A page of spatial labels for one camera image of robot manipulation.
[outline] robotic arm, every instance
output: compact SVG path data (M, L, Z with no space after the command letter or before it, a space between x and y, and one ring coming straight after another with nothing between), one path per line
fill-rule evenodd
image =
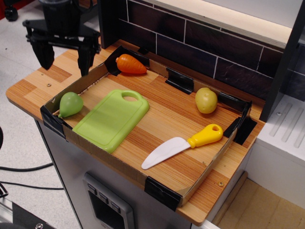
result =
M44 20L24 21L27 41L31 43L39 63L46 70L54 62L53 46L78 50L78 66L85 76L93 65L94 56L100 53L100 33L81 24L81 10L75 0L39 0Z

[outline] toy carrot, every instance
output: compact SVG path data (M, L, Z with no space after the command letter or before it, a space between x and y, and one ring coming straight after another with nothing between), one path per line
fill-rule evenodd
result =
M120 57L116 58L115 61L118 69L123 73L144 74L147 71L140 61L128 54L122 54Z

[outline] toy knife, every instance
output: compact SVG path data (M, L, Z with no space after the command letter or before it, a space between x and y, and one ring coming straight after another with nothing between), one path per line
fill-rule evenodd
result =
M224 131L219 125L209 124L187 140L181 137L174 137L155 148L142 163L142 169L149 169L188 148L217 142L222 139L223 135Z

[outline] green pear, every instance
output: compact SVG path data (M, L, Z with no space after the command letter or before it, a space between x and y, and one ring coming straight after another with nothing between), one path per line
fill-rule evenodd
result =
M68 92L61 98L58 117L65 118L78 113L84 105L83 99L74 92Z

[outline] white floor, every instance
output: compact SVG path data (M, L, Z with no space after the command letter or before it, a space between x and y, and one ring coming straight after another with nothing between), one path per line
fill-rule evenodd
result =
M4 142L0 150L0 167L30 168L51 162L34 119L11 104L6 90L40 68L40 64L26 41L24 20L43 19L41 4L36 0L18 10L18 19L0 20L0 126ZM86 23L98 30L98 17ZM54 47L55 56L65 52ZM0 181L39 187L62 187L54 167L16 173L0 171ZM40 190L15 185L4 185L7 198L48 222L57 229L80 228L63 190Z

